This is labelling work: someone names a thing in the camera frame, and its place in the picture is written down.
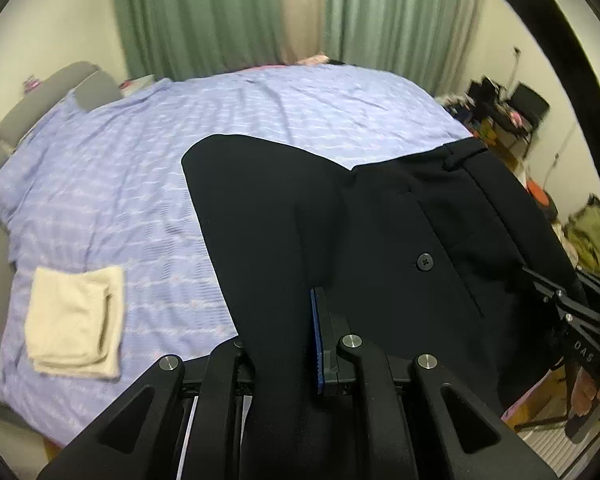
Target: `wall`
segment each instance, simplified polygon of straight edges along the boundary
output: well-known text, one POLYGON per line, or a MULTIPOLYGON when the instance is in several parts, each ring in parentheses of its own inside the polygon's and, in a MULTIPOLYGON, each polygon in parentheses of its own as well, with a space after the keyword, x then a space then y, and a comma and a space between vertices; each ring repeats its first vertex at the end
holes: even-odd
POLYGON ((126 79, 113 0, 10 0, 0 14, 0 120, 27 77, 45 79, 79 60, 126 79))
MULTIPOLYGON (((570 20, 600 81, 600 23, 584 0, 556 1, 570 20)), ((483 74, 506 84, 513 68, 514 46, 522 50, 516 81, 531 86, 551 105, 526 160, 529 175, 540 184, 544 183, 565 136, 576 124, 576 131, 546 183, 564 222, 586 202, 590 192, 600 197, 600 180, 560 81, 534 38, 504 0, 483 0, 457 90, 464 91, 471 79, 479 80, 483 74)))

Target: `gray headboard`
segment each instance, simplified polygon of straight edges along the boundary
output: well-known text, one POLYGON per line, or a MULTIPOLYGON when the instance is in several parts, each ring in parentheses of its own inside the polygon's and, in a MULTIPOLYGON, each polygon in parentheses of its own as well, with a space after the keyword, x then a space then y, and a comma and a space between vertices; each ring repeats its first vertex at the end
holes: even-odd
MULTIPOLYGON (((0 122, 0 168, 20 139, 71 88, 75 88, 78 104, 87 111, 122 97, 113 78, 94 64, 81 61, 56 72, 27 94, 0 122)), ((14 274, 7 261, 8 244, 7 231, 0 225, 0 341, 14 274)))

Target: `black pants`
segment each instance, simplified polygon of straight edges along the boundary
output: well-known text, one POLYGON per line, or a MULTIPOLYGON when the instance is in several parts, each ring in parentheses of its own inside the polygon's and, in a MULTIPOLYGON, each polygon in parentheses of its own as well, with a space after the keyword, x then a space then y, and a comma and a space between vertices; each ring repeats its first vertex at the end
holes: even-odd
POLYGON ((512 276, 525 264, 572 298, 581 291, 542 213, 480 141, 348 171, 291 146, 211 136, 182 164, 256 369, 245 474, 273 478, 292 457, 298 476, 334 478, 330 458, 351 449, 347 406, 314 395, 312 286, 353 332, 388 354, 435 355, 499 413, 558 359, 557 312, 512 276))

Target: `bed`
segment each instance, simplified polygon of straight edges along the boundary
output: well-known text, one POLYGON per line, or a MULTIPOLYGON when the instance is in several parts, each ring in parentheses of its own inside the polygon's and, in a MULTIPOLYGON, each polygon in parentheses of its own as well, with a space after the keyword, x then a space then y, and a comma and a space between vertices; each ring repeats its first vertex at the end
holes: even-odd
POLYGON ((195 142, 246 134, 352 168, 469 136, 413 83, 350 66, 116 91, 102 70, 74 64, 0 124, 0 402, 60 445, 161 355, 195 358, 235 335, 180 167, 195 142), (108 265, 126 276, 122 376, 33 371, 23 325, 36 267, 108 265))

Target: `folded towel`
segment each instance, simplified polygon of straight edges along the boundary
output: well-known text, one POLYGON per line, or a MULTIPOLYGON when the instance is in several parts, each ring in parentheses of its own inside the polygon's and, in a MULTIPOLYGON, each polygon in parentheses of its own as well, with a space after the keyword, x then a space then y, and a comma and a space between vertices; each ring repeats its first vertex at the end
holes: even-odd
POLYGON ((89 378, 120 376, 122 267, 65 274, 38 267, 25 321, 34 370, 89 378))

